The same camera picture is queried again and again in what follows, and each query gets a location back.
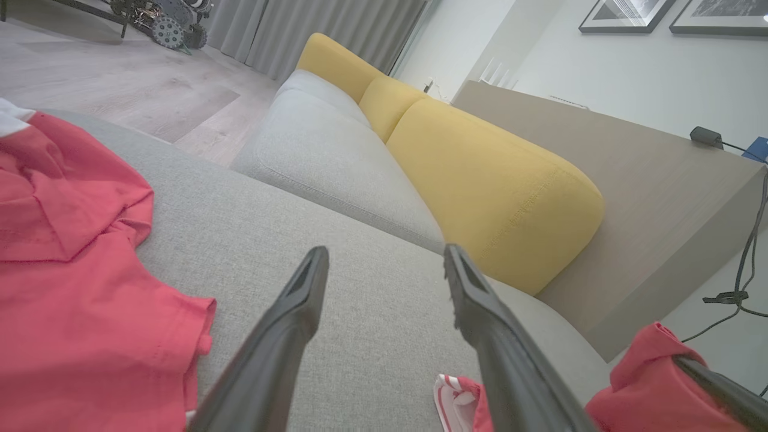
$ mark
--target wooden floor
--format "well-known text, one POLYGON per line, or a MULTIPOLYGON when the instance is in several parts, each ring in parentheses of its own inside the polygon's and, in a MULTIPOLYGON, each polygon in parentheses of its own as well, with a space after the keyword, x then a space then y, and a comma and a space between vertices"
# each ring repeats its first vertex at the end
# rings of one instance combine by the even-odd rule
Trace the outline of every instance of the wooden floor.
POLYGON ((120 30, 50 0, 10 0, 0 22, 0 97, 94 115, 229 166, 277 83, 214 48, 189 56, 130 27, 121 40, 120 30))

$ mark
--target red shirt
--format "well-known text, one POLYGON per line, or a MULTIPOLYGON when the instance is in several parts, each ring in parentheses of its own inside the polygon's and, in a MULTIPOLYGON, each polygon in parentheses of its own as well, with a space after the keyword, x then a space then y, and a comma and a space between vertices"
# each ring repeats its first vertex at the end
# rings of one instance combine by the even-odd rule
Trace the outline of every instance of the red shirt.
POLYGON ((40 112, 0 137, 0 429, 183 430, 216 302, 142 266, 153 191, 40 112))
POLYGON ((612 370, 611 386, 587 404, 594 422, 604 432, 746 432, 672 361, 678 354, 706 366, 660 323, 641 329, 612 370))

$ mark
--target yellow cushion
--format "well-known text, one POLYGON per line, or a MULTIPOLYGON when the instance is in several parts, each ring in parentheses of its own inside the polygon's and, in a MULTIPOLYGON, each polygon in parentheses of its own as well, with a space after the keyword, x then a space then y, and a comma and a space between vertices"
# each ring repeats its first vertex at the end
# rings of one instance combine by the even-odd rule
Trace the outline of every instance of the yellow cushion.
POLYGON ((603 218, 600 192, 572 164, 431 98, 402 116, 387 148, 445 241, 531 295, 578 255, 603 218))
POLYGON ((321 33, 315 33, 304 45, 296 69, 310 71, 344 90, 355 102, 374 80, 384 75, 350 50, 321 33))
POLYGON ((388 76, 380 76, 371 81, 359 105, 373 131, 382 141, 387 142, 408 108, 427 97, 423 91, 418 91, 410 85, 388 76))

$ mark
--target black cable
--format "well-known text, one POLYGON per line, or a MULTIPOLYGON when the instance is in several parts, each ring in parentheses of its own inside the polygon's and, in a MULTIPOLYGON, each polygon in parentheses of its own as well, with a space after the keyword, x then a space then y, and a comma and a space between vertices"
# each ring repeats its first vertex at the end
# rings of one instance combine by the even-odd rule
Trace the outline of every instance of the black cable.
MULTIPOLYGON (((752 226, 752 231, 750 232, 750 236, 746 240, 746 244, 744 245, 744 250, 741 253, 741 260, 739 261, 739 270, 736 272, 736 284, 734 287, 734 292, 744 291, 746 290, 746 287, 750 284, 750 282, 755 278, 755 250, 757 247, 757 233, 760 229, 760 222, 763 219, 763 212, 765 211, 766 207, 766 201, 768 201, 768 171, 766 171, 766 174, 763 176, 763 193, 760 197, 760 209, 757 211, 757 216, 755 217, 755 225, 752 226), (749 278, 749 280, 746 281, 743 287, 741 287, 741 274, 744 271, 744 264, 746 263, 746 256, 750 253, 750 246, 752 247, 752 274, 749 278)), ((735 312, 733 312, 731 315, 723 318, 722 320, 719 320, 718 322, 710 325, 709 327, 705 328, 704 330, 700 331, 699 333, 695 334, 694 336, 691 336, 687 339, 683 339, 683 343, 691 341, 702 334, 707 333, 709 330, 717 326, 718 324, 721 324, 725 321, 728 321, 729 319, 735 317, 740 311, 745 311, 748 314, 757 315, 761 317, 768 317, 768 314, 762 314, 760 312, 755 312, 750 309, 745 308, 741 305, 741 300, 738 300, 736 302, 737 309, 735 312)))
POLYGON ((758 156, 758 155, 755 155, 753 152, 751 152, 751 151, 749 151, 749 150, 746 150, 746 149, 744 149, 744 148, 741 148, 741 147, 737 147, 737 146, 735 146, 735 145, 732 145, 732 144, 728 144, 728 143, 727 143, 727 142, 725 142, 725 141, 721 141, 721 142, 723 143, 723 145, 727 145, 727 146, 728 146, 728 147, 730 147, 730 148, 735 148, 735 149, 737 149, 737 150, 741 150, 741 151, 743 151, 744 153, 747 153, 749 156, 752 156, 753 158, 757 159, 758 161, 761 161, 761 162, 763 162, 763 163, 766 163, 766 160, 765 160, 765 158, 761 158, 760 156, 758 156))
POLYGON ((741 308, 740 308, 740 307, 737 307, 737 308, 736 308, 736 311, 735 311, 735 312, 733 312, 731 315, 728 315, 727 317, 725 317, 725 318, 723 318, 722 320, 720 320, 720 321, 716 322, 715 324, 712 324, 712 325, 710 325, 709 327, 707 327, 707 328, 705 328, 704 330, 702 330, 702 331, 700 331, 700 332, 696 333, 695 335, 693 335, 693 336, 691 336, 691 337, 689 337, 689 338, 687 338, 687 339, 683 339, 683 343, 685 344, 686 342, 690 341, 691 339, 695 339, 695 338, 697 338, 697 337, 701 336, 702 334, 705 334, 705 333, 707 333, 709 330, 711 330, 711 329, 712 329, 713 327, 715 327, 716 325, 718 325, 718 324, 720 324, 720 323, 724 323, 725 321, 728 321, 729 319, 731 319, 731 318, 735 317, 735 316, 736 316, 736 314, 738 314, 739 312, 741 312, 741 308))

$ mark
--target sofa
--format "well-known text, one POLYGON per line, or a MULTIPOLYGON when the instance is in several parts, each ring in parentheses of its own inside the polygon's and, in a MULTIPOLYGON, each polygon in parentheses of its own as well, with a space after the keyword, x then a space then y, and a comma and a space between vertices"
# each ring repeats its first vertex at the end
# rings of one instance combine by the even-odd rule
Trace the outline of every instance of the sofa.
POLYGON ((482 380, 453 326, 446 241, 465 247, 581 403, 608 384, 589 343, 531 296, 591 238, 597 189, 557 156, 402 87, 322 35, 233 170, 139 131, 43 111, 91 133, 153 187, 153 231, 137 249, 149 272, 217 299, 200 399, 320 244, 326 299, 291 429, 441 430, 436 375, 482 380))

